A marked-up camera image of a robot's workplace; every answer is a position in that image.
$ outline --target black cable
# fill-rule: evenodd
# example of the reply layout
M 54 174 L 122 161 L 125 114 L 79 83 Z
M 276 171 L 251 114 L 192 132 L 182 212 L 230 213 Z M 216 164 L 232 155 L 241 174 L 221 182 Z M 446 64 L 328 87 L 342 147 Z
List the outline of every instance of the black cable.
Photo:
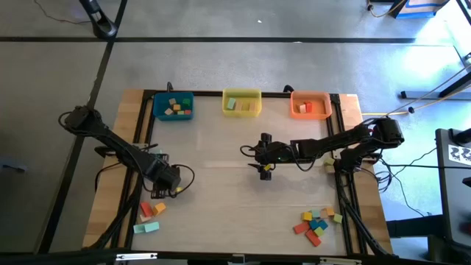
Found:
M 38 0 L 33 0 L 35 4 L 37 4 L 39 6 L 39 8 L 41 9 L 41 11 L 43 11 L 43 14 L 47 17 L 47 18 L 50 18 L 52 20 L 55 20 L 55 21 L 58 21 L 58 22 L 67 22 L 67 23 L 70 23 L 70 24 L 74 24 L 74 25 L 80 25 L 80 24 L 84 24 L 84 23 L 90 23 L 91 21 L 79 21 L 79 22 L 74 22 L 74 21 L 69 21 L 67 19 L 59 19 L 59 18 L 55 18 L 55 17 L 52 17 L 50 15 L 48 15 L 48 13 L 44 10 L 43 6 L 41 4 L 39 4 Z

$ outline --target green block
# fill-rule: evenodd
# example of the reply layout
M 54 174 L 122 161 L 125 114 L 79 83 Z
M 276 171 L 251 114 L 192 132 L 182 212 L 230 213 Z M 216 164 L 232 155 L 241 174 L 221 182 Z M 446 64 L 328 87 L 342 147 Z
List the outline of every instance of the green block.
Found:
M 341 216 L 340 214 L 337 214 L 337 213 L 333 215 L 333 221 L 338 222 L 339 224 L 341 224 L 341 220 L 343 218 L 344 218 L 343 216 Z
M 321 227 L 316 228 L 314 232 L 317 236 L 324 235 L 324 230 Z
M 183 104 L 187 105 L 187 106 L 190 106 L 191 100 L 190 99 L 183 99 Z
M 144 225 L 144 230 L 146 231 L 146 233 L 159 230 L 159 228 L 160 228 L 159 222 L 153 222 L 153 223 Z
M 134 233 L 145 233 L 146 229 L 144 228 L 144 225 L 134 225 L 132 227 L 134 229 Z

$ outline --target yellow block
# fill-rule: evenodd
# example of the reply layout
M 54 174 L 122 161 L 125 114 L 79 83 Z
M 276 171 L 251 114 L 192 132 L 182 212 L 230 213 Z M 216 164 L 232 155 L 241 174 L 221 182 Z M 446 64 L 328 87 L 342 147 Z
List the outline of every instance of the yellow block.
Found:
M 311 212 L 304 212 L 301 214 L 301 218 L 303 221 L 312 221 L 312 213 Z

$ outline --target yellow bin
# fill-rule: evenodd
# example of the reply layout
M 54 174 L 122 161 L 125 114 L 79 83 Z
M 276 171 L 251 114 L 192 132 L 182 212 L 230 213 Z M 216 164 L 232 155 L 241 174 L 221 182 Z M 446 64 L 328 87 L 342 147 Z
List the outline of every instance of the yellow bin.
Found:
M 235 99 L 235 107 L 227 107 Z M 229 117 L 257 117 L 262 111 L 262 91 L 250 88 L 226 88 L 222 91 L 222 112 Z

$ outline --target red block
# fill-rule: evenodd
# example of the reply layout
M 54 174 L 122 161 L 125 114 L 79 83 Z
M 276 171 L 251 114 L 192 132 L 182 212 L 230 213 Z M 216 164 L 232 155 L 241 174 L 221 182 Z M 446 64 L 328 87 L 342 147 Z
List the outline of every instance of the red block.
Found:
M 148 202 L 141 202 L 141 209 L 145 217 L 150 217 L 154 214 Z
M 293 229 L 294 229 L 294 232 L 295 232 L 296 234 L 298 234 L 298 233 L 302 233 L 302 232 L 304 232 L 304 231 L 306 231 L 306 230 L 310 230 L 311 227 L 309 227 L 309 223 L 308 223 L 308 222 L 302 222 L 302 223 L 300 223 L 299 225 L 293 227 Z
M 308 232 L 306 232 L 306 237 L 315 247 L 321 244 L 321 240 L 314 234 L 314 232 L 311 229 L 309 229 Z
M 310 102 L 304 102 L 306 105 L 306 113 L 311 113 L 312 112 L 312 103 Z

